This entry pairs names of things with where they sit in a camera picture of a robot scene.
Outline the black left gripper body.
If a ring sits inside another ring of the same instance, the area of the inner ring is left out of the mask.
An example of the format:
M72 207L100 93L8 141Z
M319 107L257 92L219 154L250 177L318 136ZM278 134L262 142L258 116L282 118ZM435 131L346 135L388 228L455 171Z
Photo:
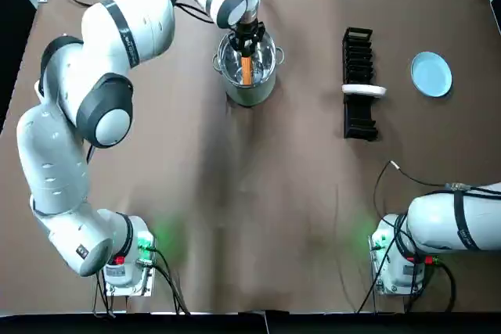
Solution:
M261 23L238 23L234 32L239 36L254 36L259 33L261 29Z

